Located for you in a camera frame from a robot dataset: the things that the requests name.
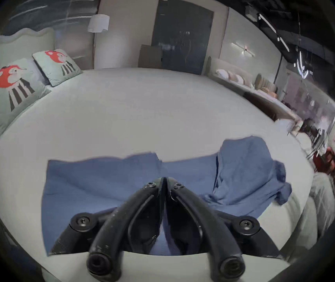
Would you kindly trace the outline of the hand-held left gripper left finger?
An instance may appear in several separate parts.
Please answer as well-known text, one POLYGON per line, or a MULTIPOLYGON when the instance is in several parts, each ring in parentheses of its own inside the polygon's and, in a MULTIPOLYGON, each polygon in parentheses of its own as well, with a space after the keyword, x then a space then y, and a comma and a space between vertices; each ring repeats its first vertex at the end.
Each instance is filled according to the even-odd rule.
POLYGON ((88 252, 94 278, 120 278, 123 251, 149 254, 160 232, 166 178, 149 182, 117 208, 75 214, 49 255, 88 252))

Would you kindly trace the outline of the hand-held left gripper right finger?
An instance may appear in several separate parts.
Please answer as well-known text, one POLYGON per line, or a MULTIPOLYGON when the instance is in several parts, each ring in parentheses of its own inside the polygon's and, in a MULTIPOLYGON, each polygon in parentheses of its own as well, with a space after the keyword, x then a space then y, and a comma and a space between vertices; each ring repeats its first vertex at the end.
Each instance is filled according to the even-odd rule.
POLYGON ((166 237, 180 255, 209 254, 212 280, 239 280, 242 255, 281 259, 257 219, 211 209, 183 184, 166 178, 166 237))

